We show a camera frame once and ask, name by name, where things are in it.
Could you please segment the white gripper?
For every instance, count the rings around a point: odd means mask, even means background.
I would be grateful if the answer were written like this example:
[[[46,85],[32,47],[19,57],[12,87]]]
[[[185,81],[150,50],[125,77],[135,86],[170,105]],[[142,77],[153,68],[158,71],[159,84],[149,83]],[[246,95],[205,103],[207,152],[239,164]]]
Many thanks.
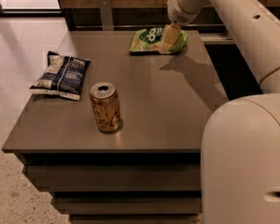
[[[181,33],[179,26],[192,23],[201,9],[208,4],[208,0],[168,0],[167,12],[171,24],[164,27],[159,46],[160,54],[166,54],[176,43]]]

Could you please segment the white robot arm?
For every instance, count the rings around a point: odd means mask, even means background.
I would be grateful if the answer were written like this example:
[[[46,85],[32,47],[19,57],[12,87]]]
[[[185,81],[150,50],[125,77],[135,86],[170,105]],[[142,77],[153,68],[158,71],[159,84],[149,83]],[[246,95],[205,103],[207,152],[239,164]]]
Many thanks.
[[[201,8],[216,10],[261,93],[227,102],[201,146],[203,224],[280,224],[280,20],[258,0],[169,0],[161,49]]]

